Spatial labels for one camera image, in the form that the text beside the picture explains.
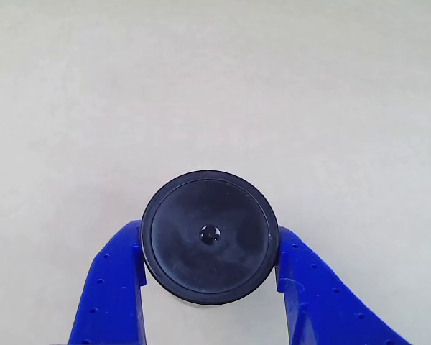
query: white surface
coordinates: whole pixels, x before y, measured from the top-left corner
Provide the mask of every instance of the white surface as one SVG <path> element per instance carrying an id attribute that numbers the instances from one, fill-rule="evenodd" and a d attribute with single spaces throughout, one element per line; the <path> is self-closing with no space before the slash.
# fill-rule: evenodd
<path id="1" fill-rule="evenodd" d="M 0 1 L 0 344 L 66 342 L 97 251 L 200 168 L 431 344 L 431 1 Z M 151 345 L 287 343 L 273 279 L 201 309 L 149 278 L 144 313 Z"/>

